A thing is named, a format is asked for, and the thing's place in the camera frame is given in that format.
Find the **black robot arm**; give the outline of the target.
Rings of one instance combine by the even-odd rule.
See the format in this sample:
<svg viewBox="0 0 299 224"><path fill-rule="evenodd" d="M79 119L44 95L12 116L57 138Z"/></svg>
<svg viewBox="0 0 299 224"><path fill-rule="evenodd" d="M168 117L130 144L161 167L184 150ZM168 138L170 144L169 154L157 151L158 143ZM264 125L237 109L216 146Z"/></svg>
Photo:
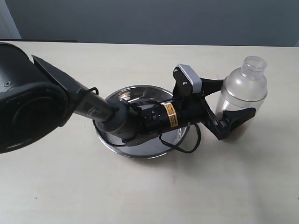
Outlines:
<svg viewBox="0 0 299 224"><path fill-rule="evenodd" d="M104 100L98 89L80 82L37 57L28 57L19 47L0 44L0 151L26 147L58 127L72 114L93 121L99 134L121 139L134 147L164 133L202 123L223 140L255 116L256 109L224 111L221 119L210 109L206 96L218 92L223 81L200 78L186 64L174 71L172 97L163 101L130 103L124 99Z"/></svg>

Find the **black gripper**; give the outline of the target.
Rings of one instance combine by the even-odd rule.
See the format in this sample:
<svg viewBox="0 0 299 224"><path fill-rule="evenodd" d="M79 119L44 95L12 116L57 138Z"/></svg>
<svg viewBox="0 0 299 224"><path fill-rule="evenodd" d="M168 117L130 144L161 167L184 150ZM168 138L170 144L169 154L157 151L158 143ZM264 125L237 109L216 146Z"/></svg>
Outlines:
<svg viewBox="0 0 299 224"><path fill-rule="evenodd" d="M142 125L147 132L166 133L188 126L202 123L218 140L226 137L226 127L229 137L241 137L251 124L256 114L254 107L238 111L223 111L221 123L210 109L204 96L219 92L224 79L199 78L200 91L198 94L170 99L157 103L150 108L142 109Z"/></svg>

